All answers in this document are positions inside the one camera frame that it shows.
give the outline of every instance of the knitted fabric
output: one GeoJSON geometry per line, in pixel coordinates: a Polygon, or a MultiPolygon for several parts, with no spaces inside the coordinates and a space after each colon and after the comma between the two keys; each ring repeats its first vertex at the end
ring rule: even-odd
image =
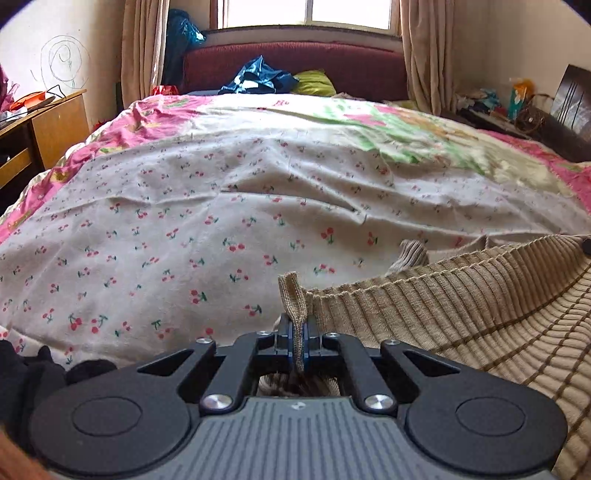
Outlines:
{"type": "Polygon", "coordinates": [[[557,402],[569,435],[561,479],[591,477],[591,258],[582,238],[552,235],[325,290],[280,279],[292,319],[365,346],[396,338],[557,402]]]}
{"type": "MultiPolygon", "coordinates": [[[[400,248],[400,256],[388,269],[389,274],[396,274],[406,268],[428,263],[427,251],[424,248],[423,242],[418,240],[404,240],[400,244],[400,248]]],[[[282,278],[280,277],[279,279],[281,297],[293,296],[298,299],[295,303],[290,303],[290,309],[289,311],[286,310],[286,313],[292,319],[297,319],[294,321],[296,329],[295,337],[300,338],[301,326],[306,317],[298,316],[299,312],[303,312],[305,308],[304,303],[300,304],[298,302],[305,302],[305,299],[303,294],[300,295],[302,293],[300,288],[292,290],[293,285],[288,281],[284,282],[282,278]]],[[[279,320],[280,318],[275,322],[273,326],[274,330],[278,329],[279,320]]],[[[271,374],[261,377],[259,380],[258,394],[267,397],[328,397],[339,395],[339,386],[336,379],[301,373],[303,367],[301,363],[301,343],[296,342],[295,346],[297,348],[296,358],[300,360],[296,363],[296,368],[299,370],[289,375],[271,374]]]]}

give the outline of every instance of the blue plastic bag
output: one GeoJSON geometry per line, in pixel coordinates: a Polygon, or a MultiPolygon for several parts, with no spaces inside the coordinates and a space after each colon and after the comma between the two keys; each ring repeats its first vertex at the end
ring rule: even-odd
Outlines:
{"type": "Polygon", "coordinates": [[[171,8],[166,22],[166,49],[162,85],[179,86],[183,81],[183,55],[205,41],[185,10],[171,8]]]}
{"type": "Polygon", "coordinates": [[[265,63],[265,59],[247,62],[233,81],[224,85],[218,92],[224,93],[289,93],[298,80],[285,70],[275,70],[265,63]]]}

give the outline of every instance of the black clip mount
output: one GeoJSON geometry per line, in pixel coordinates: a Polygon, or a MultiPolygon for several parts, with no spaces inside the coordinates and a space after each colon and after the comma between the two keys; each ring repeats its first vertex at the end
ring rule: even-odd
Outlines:
{"type": "Polygon", "coordinates": [[[257,397],[289,373],[294,329],[180,351],[81,382],[33,413],[39,458],[66,478],[451,480],[553,478],[567,424],[546,396],[397,340],[379,349],[320,334],[308,318],[309,374],[341,397],[257,397]]]}

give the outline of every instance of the desk drawer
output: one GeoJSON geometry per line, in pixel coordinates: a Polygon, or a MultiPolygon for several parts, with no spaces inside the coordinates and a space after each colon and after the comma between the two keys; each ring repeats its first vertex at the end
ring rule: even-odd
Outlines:
{"type": "Polygon", "coordinates": [[[28,148],[8,160],[0,167],[0,189],[31,164],[28,148]]]}
{"type": "Polygon", "coordinates": [[[82,95],[40,113],[31,124],[45,168],[53,168],[68,148],[90,135],[82,95]]]}

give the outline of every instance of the bed sheet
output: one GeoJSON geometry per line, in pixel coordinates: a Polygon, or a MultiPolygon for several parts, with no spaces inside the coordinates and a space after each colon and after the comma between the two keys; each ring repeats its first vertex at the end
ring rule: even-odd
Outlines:
{"type": "Polygon", "coordinates": [[[385,274],[403,239],[590,226],[543,163],[454,122],[354,100],[156,96],[3,218],[0,337],[64,365],[124,365],[269,329],[282,273],[323,288],[385,274]]]}
{"type": "Polygon", "coordinates": [[[542,143],[497,132],[486,133],[537,158],[549,171],[564,181],[581,200],[587,211],[591,212],[591,162],[571,163],[542,143]]]}

